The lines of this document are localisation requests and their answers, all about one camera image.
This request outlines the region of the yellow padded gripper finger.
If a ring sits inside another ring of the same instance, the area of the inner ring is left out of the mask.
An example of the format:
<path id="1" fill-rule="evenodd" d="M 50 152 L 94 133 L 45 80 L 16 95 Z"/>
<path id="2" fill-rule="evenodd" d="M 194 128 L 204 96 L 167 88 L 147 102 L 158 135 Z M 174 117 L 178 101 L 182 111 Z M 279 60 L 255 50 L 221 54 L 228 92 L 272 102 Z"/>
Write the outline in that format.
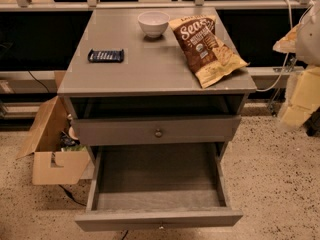
<path id="1" fill-rule="evenodd" d="M 278 40 L 274 44 L 273 50 L 279 53 L 295 53 L 299 27 L 300 25 L 297 24 L 284 37 Z"/>

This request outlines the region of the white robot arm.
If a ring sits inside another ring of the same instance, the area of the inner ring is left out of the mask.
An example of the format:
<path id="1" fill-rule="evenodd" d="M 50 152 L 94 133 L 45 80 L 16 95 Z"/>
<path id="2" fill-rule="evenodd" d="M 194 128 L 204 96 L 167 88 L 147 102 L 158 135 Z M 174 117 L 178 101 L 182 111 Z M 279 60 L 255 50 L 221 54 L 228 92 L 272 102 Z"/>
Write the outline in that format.
<path id="1" fill-rule="evenodd" d="M 295 53 L 308 65 L 320 65 L 320 1 L 317 0 L 302 16 L 299 23 L 278 40 L 273 50 Z"/>

